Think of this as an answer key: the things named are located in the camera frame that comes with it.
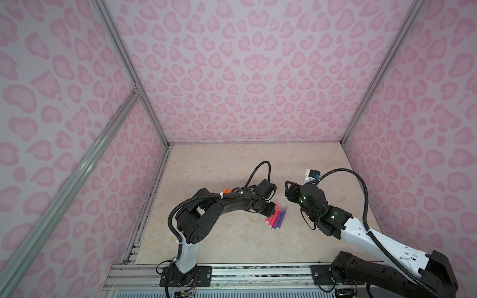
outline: robotic arm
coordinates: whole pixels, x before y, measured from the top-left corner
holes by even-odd
[[[268,180],[264,179],[258,186],[248,186],[257,169],[265,163],[269,165]],[[317,186],[326,176],[338,171],[354,174],[363,187],[363,222],[343,209],[329,205],[324,192]],[[308,170],[306,176],[303,185],[290,181],[285,183],[285,196],[288,200],[297,203],[315,227],[325,235],[355,244],[391,266],[368,262],[340,252],[328,272],[328,277],[335,284],[364,282],[406,298],[456,296],[458,284],[445,255],[437,251],[427,254],[369,228],[366,221],[368,192],[366,184],[357,173],[349,169],[335,169],[321,176],[316,170]],[[168,286],[184,287],[193,280],[194,286],[196,283],[197,286],[210,285],[211,267],[198,267],[196,264],[198,243],[209,234],[222,214],[235,210],[254,210],[270,217],[275,211],[275,204],[270,200],[276,189],[276,185],[270,182],[270,163],[264,161],[255,168],[244,187],[236,187],[226,194],[211,193],[202,188],[192,198],[176,206],[167,222],[178,238],[179,250],[167,267],[166,274],[162,275],[161,286],[166,288],[166,296],[169,298]],[[174,215],[177,229],[172,225]]]
[[[343,209],[329,205],[324,192],[315,185],[337,171],[356,175],[362,184],[365,195],[364,224]],[[340,252],[330,266],[330,275],[336,282],[362,281],[404,297],[455,297],[458,284],[445,255],[437,251],[429,255],[369,228],[366,222],[367,189],[355,172],[336,169],[321,176],[319,171],[308,170],[304,185],[290,181],[285,183],[285,196],[297,203],[325,235],[357,245],[393,267],[390,270]]]

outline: black cable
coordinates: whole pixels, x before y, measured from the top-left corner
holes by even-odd
[[[172,261],[169,263],[169,266],[167,266],[167,271],[166,271],[166,280],[165,280],[165,283],[164,283],[164,290],[166,291],[166,297],[167,298],[171,298],[171,296],[169,295],[169,276],[170,276],[170,273],[171,273],[171,268],[172,266],[176,263],[177,261]]]
[[[277,189],[275,188],[275,189],[273,190],[273,194],[272,194],[268,199],[265,199],[265,198],[264,198],[265,201],[267,201],[267,202],[268,202],[268,201],[271,201],[271,200],[273,199],[273,196],[275,195],[276,192],[277,192]]]
[[[419,280],[412,272],[410,272],[409,270],[407,270],[406,267],[404,267],[401,263],[399,263],[398,260],[396,260],[396,258],[391,255],[389,253],[389,251],[387,251],[387,249],[381,244],[381,242],[379,242],[379,240],[376,238],[376,236],[374,236],[373,232],[370,231],[370,228],[369,228],[369,225],[368,225],[368,220],[367,220],[367,217],[368,217],[368,204],[369,204],[369,198],[368,198],[368,188],[366,187],[366,183],[364,182],[364,180],[361,178],[361,176],[359,176],[358,173],[356,173],[355,171],[353,170],[350,170],[350,169],[346,169],[346,168],[338,168],[338,169],[334,169],[334,170],[331,170],[329,172],[327,172],[326,174],[324,174],[323,176],[321,176],[321,180],[323,180],[324,178],[326,178],[327,176],[333,174],[333,173],[336,173],[336,172],[348,172],[348,173],[351,173],[353,175],[356,176],[356,178],[358,178],[358,181],[361,183],[361,187],[363,188],[363,193],[364,193],[364,209],[363,209],[363,225],[364,225],[364,228],[366,229],[366,233],[369,235],[369,237],[371,237],[371,239],[373,240],[373,242],[379,247],[379,249],[386,255],[386,257],[388,257],[388,259],[391,260],[391,262],[396,265],[396,267],[398,267],[405,275],[407,275],[414,283],[416,283],[417,285],[419,285],[420,287],[424,288],[426,291],[428,291],[432,296],[434,296],[435,298],[441,298],[437,292],[431,288],[430,286],[428,286],[427,284],[425,284],[424,282],[422,282],[421,280]],[[312,180],[312,181],[309,181],[305,184],[310,184],[310,183],[316,183],[316,182],[320,182],[318,179],[316,180]]]
[[[320,277],[323,277],[323,276],[329,277],[328,275],[318,275],[318,276],[317,276],[317,279],[319,279]],[[325,292],[325,293],[330,293],[331,291],[333,291],[335,286],[336,286],[336,281],[334,282],[334,285],[333,285],[333,287],[332,287],[331,289],[325,291],[325,290],[323,290],[322,287],[320,287],[320,285],[318,285],[318,287],[320,288],[320,290],[322,290],[322,291]]]
[[[366,283],[366,292],[368,292],[369,298],[374,298],[374,296],[371,294],[371,289],[369,288],[370,286],[370,283]]]
[[[159,265],[164,264],[165,262],[172,262],[172,260],[162,261],[162,262],[160,262],[159,264],[157,264],[156,273],[157,273],[158,275],[161,275],[161,274],[162,274],[162,272],[159,273],[159,271],[157,271],[157,269],[159,268]]]
[[[268,165],[269,165],[268,181],[270,181],[271,165],[270,165],[270,162],[269,162],[268,160],[264,160],[264,161],[262,161],[261,163],[259,163],[259,165],[257,165],[257,167],[255,168],[255,170],[253,170],[252,175],[250,175],[250,178],[249,178],[249,180],[247,181],[247,183],[245,184],[244,187],[246,187],[246,186],[249,185],[250,181],[252,181],[252,178],[253,178],[253,176],[255,175],[255,172],[256,172],[263,164],[268,164]]]
[[[305,219],[305,216],[303,215],[303,209],[300,208],[300,212],[301,212],[301,217],[303,217],[303,220],[305,221],[306,225],[311,229],[311,226],[308,224],[308,222]]]

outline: enclosure wall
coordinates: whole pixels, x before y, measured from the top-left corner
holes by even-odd
[[[138,102],[13,297],[95,297],[121,262],[162,152]]]
[[[345,145],[386,232],[477,293],[477,6],[431,1]]]
[[[341,140],[410,0],[107,0],[170,142]]]
[[[88,0],[0,11],[0,270],[132,86]]]

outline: beige tabletop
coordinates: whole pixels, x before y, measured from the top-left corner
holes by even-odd
[[[273,202],[287,204],[280,230],[273,231],[265,216],[234,211],[219,217],[210,234],[199,243],[197,263],[284,263],[331,262],[339,251],[376,261],[364,250],[311,231],[300,208],[284,195],[285,181],[302,184],[306,169],[324,174],[334,168],[350,168],[339,143],[300,144],[193,144],[174,145],[145,231],[136,264],[158,264],[177,254],[177,238],[167,227],[167,217],[180,202],[200,188],[219,193],[226,187],[243,186],[253,169],[263,160],[271,163],[271,182],[277,185]],[[263,165],[252,179],[258,184],[267,178]],[[356,178],[339,172],[320,185],[330,205],[361,219],[363,192]],[[380,230],[370,211],[368,223]]]

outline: metal rail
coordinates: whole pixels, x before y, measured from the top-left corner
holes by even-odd
[[[212,267],[209,287],[201,289],[317,289],[311,276],[311,265],[322,263],[250,263],[250,264],[201,264]],[[161,264],[157,270],[162,272],[168,264]],[[113,265],[104,284],[103,297],[117,291],[162,290],[159,281],[162,274],[156,272],[156,264]],[[349,288],[337,285],[336,288]]]
[[[144,92],[144,88],[141,84],[141,81],[139,80],[139,76],[137,75],[136,70],[134,69],[133,63],[131,62],[129,55],[127,54],[126,48],[121,40],[121,36],[119,35],[118,30],[116,29],[113,17],[111,16],[109,12],[108,6],[104,2],[104,0],[91,0],[91,2],[94,8],[96,9],[99,18],[103,22],[104,28],[106,29],[106,32],[108,33],[109,38],[111,39],[113,46],[119,55],[119,58],[123,62],[124,69],[126,70],[129,76],[129,79],[135,86],[135,90],[138,93],[144,93],[144,96],[141,99],[141,101],[145,107],[147,116],[151,120],[157,135],[159,135],[164,148],[167,148],[169,144],[161,128],[159,119],[157,118],[157,115],[154,112],[154,109],[152,108],[152,105],[149,99],[147,98],[146,93]]]
[[[43,248],[43,245],[134,108],[139,97],[140,94],[134,92],[128,96],[21,246],[12,255],[0,273],[0,298],[9,298],[16,289],[23,275]]]

